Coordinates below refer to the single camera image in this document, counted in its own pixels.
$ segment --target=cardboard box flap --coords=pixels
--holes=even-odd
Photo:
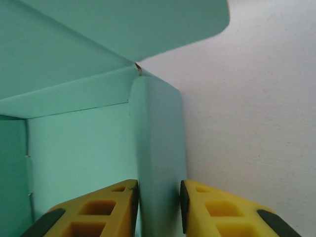
[[[32,224],[25,122],[0,116],[0,231],[20,236]]]
[[[222,32],[226,0],[22,0],[131,61]]]
[[[0,2],[0,27],[0,100],[131,65],[18,1]]]
[[[0,100],[0,114],[31,119],[127,103],[135,67],[78,79]]]

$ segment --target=black rubber pad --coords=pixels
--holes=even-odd
[[[260,217],[274,230],[280,237],[301,237],[292,227],[290,227],[281,217],[266,210],[257,210]]]
[[[59,208],[42,215],[20,237],[43,237],[65,212]]]
[[[189,212],[190,198],[188,190],[184,181],[181,181],[180,185],[180,207],[181,207],[181,216],[182,216],[182,229],[185,234],[187,231],[187,221],[188,221],[188,212]]]

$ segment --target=textured white surface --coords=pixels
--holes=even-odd
[[[316,1],[230,7],[219,36],[141,65],[182,92],[191,179],[316,236]]]

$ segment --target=teal cardboard box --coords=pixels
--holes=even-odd
[[[2,0],[1,236],[125,179],[139,180],[142,236],[182,236],[181,95],[134,62],[228,23],[225,0]]]

